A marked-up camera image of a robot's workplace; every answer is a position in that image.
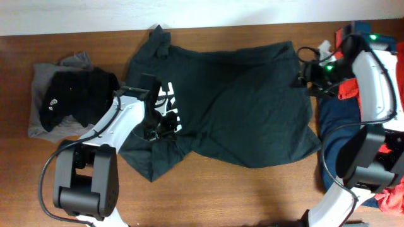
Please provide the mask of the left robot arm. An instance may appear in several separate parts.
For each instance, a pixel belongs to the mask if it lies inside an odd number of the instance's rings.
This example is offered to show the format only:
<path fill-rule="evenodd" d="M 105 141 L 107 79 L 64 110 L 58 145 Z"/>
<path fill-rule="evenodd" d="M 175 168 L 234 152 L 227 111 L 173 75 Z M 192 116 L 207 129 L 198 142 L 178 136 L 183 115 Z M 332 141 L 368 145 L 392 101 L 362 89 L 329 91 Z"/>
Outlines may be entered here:
<path fill-rule="evenodd" d="M 63 141 L 50 157 L 56 162 L 53 204 L 66 222 L 87 226 L 125 226 L 117 208 L 117 154 L 137 127 L 139 138 L 152 143 L 173 139 L 179 118 L 169 108 L 172 83 L 142 74 L 137 87 L 124 86 L 94 128 L 77 141 Z"/>

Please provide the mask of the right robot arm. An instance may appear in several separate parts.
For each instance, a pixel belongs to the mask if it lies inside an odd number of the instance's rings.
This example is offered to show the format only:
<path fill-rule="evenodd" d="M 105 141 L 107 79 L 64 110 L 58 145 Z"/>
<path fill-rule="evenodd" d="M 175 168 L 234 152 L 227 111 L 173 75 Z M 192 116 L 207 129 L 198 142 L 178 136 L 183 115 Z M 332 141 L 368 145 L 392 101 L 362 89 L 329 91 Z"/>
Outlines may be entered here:
<path fill-rule="evenodd" d="M 341 84 L 355 79 L 360 95 L 357 133 L 338 152 L 332 186 L 321 202 L 293 226 L 343 226 L 366 200 L 403 178 L 403 106 L 396 77 L 398 49 L 393 37 L 373 33 L 353 21 L 335 34 L 337 59 L 316 49 L 304 61 L 296 87 L 318 98 L 334 97 Z"/>

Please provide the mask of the dark green Nike t-shirt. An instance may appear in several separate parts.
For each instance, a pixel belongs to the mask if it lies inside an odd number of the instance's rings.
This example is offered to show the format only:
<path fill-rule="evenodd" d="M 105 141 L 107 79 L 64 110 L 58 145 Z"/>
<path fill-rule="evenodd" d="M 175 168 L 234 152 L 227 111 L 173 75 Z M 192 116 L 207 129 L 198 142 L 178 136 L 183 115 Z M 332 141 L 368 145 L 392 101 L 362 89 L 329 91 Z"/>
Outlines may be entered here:
<path fill-rule="evenodd" d="M 247 168 L 304 159 L 321 143 L 309 127 L 311 101 L 296 85 L 299 69 L 290 41 L 195 52 L 172 45 L 158 26 L 131 59 L 126 84 L 139 87 L 142 75 L 156 76 L 159 104 L 177 115 L 177 131 L 149 142 L 139 126 L 119 154 L 149 181 L 190 152 Z"/>

